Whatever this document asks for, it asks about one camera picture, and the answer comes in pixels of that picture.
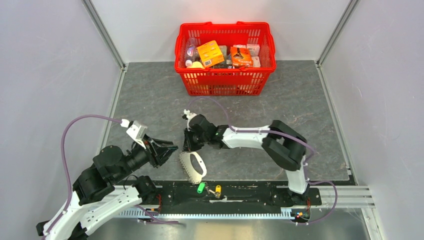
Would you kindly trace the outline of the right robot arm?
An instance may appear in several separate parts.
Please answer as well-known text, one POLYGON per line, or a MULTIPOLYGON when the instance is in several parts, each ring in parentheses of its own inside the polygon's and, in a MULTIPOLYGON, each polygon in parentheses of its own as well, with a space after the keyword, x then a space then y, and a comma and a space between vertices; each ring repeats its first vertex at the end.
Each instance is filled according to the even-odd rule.
POLYGON ((260 149, 283 170, 288 179, 289 200, 300 205, 309 198, 304 162, 307 140, 280 120, 262 127, 214 125, 202 114, 185 110, 183 153, 192 153, 209 145, 214 149, 260 149))

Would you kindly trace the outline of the key with yellow tag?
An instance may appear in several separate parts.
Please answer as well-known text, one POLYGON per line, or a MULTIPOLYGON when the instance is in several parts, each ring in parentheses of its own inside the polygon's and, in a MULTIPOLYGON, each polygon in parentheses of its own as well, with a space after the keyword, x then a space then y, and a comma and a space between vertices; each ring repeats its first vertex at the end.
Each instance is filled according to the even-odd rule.
POLYGON ((221 195, 222 195, 222 187, 221 187, 221 185, 216 185, 214 190, 212 190, 212 188, 209 187, 209 186, 206 186, 205 188, 206 188, 206 190, 209 193, 213 194, 213 196, 215 198, 217 198, 217 199, 220 199, 221 198, 221 195))

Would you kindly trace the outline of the key with green tag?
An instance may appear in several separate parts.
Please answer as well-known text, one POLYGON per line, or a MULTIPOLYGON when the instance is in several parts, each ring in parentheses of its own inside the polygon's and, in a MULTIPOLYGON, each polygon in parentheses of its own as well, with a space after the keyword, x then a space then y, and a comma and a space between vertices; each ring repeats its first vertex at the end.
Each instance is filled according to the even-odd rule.
POLYGON ((196 192, 197 192, 198 194, 202 194, 202 193, 203 193, 203 191, 205 190, 205 188, 206 188, 206 183, 205 183, 205 182, 200 182, 200 183, 198 184, 198 187, 197 187, 196 192))

